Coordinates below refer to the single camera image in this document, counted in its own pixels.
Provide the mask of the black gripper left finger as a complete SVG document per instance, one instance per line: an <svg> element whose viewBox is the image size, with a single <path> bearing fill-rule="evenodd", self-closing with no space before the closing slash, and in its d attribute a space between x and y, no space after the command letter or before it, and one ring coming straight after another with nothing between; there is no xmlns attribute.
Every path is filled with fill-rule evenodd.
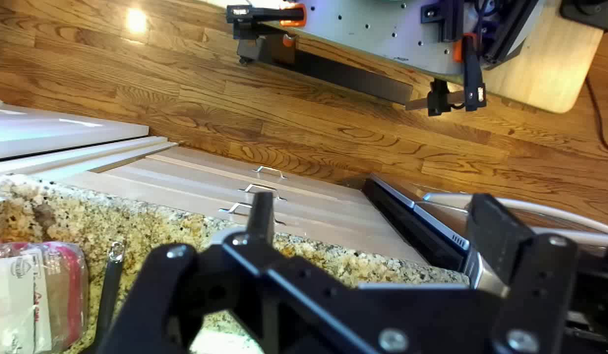
<svg viewBox="0 0 608 354"><path fill-rule="evenodd" d="M251 198L251 208L245 223L245 231L253 239L261 239L265 243L273 241L273 194L271 192L255 192Z"/></svg>

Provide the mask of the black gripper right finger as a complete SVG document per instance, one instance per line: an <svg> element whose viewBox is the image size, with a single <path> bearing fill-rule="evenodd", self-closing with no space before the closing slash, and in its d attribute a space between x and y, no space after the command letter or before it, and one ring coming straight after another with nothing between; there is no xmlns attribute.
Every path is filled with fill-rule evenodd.
<svg viewBox="0 0 608 354"><path fill-rule="evenodd" d="M519 249L532 229L509 212L495 196L477 192L469 198L465 237L483 267L503 284L511 282Z"/></svg>

